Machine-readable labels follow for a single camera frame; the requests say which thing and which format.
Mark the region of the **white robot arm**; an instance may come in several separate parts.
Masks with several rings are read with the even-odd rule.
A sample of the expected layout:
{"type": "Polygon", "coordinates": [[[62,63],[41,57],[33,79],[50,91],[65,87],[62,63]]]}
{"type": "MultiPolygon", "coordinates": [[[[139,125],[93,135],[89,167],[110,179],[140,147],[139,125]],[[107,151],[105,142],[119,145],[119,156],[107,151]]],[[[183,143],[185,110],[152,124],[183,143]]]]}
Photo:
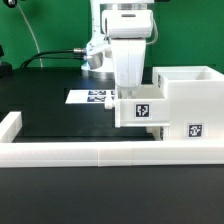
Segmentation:
{"type": "Polygon", "coordinates": [[[139,89],[146,46],[158,39],[153,11],[155,0],[90,0],[92,37],[86,45],[86,73],[114,75],[120,98],[139,89]]]}

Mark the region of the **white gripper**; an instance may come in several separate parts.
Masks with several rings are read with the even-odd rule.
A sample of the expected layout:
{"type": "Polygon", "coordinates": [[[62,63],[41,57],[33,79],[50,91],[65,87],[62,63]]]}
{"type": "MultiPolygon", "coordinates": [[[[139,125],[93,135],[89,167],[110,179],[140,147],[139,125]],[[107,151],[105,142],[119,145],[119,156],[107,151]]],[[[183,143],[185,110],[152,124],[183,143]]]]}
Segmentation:
{"type": "Polygon", "coordinates": [[[111,50],[115,84],[124,90],[124,99],[132,99],[132,90],[136,90],[142,82],[146,40],[112,39],[111,50]]]}

